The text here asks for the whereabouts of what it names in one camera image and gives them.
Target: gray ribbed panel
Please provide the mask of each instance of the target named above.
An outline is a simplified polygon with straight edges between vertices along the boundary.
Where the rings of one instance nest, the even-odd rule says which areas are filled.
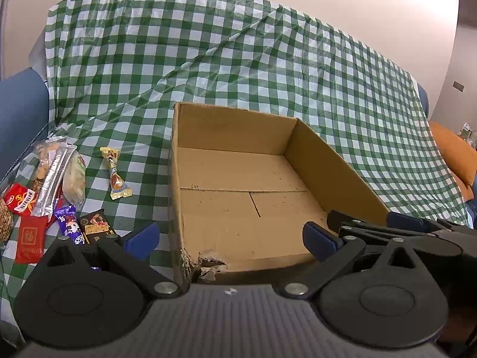
[[[431,344],[394,352],[356,346],[331,333],[307,302],[280,297],[271,286],[235,286],[233,295],[229,288],[194,284],[185,296],[156,301],[135,330],[98,348],[31,344],[18,358],[445,357]]]

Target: black snack package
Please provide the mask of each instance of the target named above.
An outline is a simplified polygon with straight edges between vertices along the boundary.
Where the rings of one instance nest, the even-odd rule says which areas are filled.
[[[104,209],[80,217],[80,227],[88,244],[94,244],[108,234],[116,234],[104,216]]]

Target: orange pillow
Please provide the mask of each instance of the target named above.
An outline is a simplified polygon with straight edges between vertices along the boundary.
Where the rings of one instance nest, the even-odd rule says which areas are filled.
[[[462,180],[460,180],[460,178],[452,171],[450,171],[450,173],[452,174],[452,176],[454,177],[454,180],[456,181],[457,185],[459,186],[459,190],[460,190],[460,193],[462,194],[462,198],[464,199],[464,202],[470,200],[470,199],[473,199],[474,198],[474,194],[472,193],[472,189],[470,188],[470,186],[467,186],[464,184],[464,182]]]
[[[438,123],[429,121],[429,126],[445,163],[464,184],[472,185],[477,172],[477,152],[475,149]]]

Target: yellow candy wrapper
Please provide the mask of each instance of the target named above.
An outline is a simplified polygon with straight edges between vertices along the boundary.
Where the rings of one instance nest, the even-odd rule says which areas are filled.
[[[120,197],[130,197],[133,193],[124,180],[117,173],[117,161],[119,150],[109,147],[101,147],[101,155],[109,169],[109,179],[111,183],[111,199],[115,200]]]

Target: pile of snacks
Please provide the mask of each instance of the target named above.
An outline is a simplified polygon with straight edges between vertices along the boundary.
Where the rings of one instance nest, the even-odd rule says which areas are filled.
[[[58,220],[61,235],[77,245],[92,244],[107,234],[115,234],[103,209],[77,219],[85,201],[86,166],[76,146],[65,137],[52,137],[34,146],[40,162],[32,188],[14,183],[0,199],[0,243],[5,243],[13,228],[12,213],[21,217],[17,263],[37,263],[43,255],[46,229]],[[111,199],[132,195],[117,173],[119,150],[104,147],[101,154],[109,170]]]

